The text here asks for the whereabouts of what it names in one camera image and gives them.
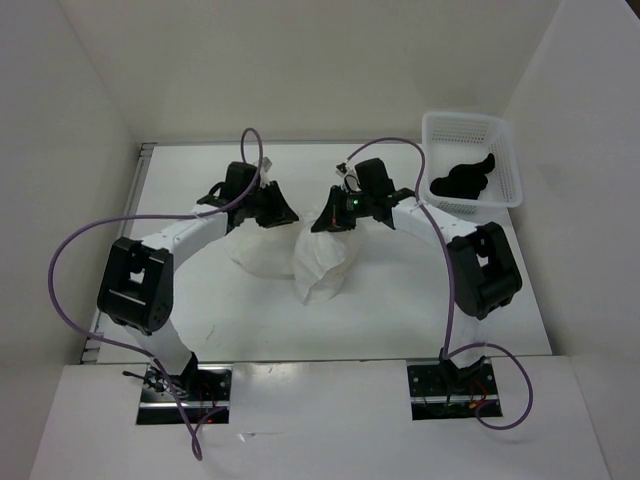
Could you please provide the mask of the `white skirt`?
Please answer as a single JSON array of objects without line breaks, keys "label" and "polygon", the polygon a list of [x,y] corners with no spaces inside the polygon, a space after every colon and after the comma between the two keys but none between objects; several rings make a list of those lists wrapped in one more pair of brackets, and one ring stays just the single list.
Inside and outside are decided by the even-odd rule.
[{"label": "white skirt", "polygon": [[368,231],[360,225],[341,233],[313,233],[316,219],[311,210],[293,224],[271,229],[251,221],[225,238],[225,252],[255,277],[291,282],[303,305],[328,301],[340,293]]}]

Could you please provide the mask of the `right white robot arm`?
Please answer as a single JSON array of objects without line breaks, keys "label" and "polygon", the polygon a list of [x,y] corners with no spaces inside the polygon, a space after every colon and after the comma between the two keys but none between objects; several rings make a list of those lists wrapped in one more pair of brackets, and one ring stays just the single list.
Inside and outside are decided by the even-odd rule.
[{"label": "right white robot arm", "polygon": [[446,391],[462,392],[473,381],[484,358],[471,365],[454,359],[460,353],[482,347],[475,342],[451,348],[454,310],[482,321],[508,306],[522,288],[522,277],[504,229],[495,222],[479,225],[464,221],[420,200],[411,189],[396,188],[379,158],[357,164],[353,173],[356,189],[351,190],[346,184],[333,186],[311,231],[348,232],[356,228],[359,219],[371,218],[392,230],[433,241],[443,249],[452,299],[439,353],[438,380]]}]

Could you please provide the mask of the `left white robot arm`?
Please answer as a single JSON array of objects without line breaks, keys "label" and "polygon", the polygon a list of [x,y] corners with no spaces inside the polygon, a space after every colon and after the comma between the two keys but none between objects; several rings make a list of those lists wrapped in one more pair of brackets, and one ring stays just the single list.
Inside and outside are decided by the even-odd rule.
[{"label": "left white robot arm", "polygon": [[99,289],[98,309],[125,328],[152,357],[152,370],[176,399],[192,397],[207,381],[198,359],[182,342],[170,316],[174,274],[192,256],[224,238],[245,220],[264,229],[299,221],[275,180],[271,162],[231,163],[225,180],[199,199],[183,220],[135,240],[121,237],[111,247]]}]

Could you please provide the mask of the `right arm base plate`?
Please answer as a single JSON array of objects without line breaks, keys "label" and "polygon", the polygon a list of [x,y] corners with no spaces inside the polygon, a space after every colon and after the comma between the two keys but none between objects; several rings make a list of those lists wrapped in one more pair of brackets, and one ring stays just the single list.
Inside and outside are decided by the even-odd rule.
[{"label": "right arm base plate", "polygon": [[441,357],[409,362],[406,372],[413,421],[502,416],[494,371],[484,356],[464,368]]}]

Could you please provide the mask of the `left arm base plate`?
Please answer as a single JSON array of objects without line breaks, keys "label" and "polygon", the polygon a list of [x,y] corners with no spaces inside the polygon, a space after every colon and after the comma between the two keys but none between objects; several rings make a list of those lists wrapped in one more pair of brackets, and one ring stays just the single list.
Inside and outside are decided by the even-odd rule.
[{"label": "left arm base plate", "polygon": [[[177,388],[182,407],[195,426],[202,418],[207,424],[227,424],[233,369],[230,364],[201,364],[204,382],[191,393]],[[122,375],[142,382],[136,424],[143,426],[182,423],[177,404],[166,381],[148,366],[144,374],[124,370]]]}]

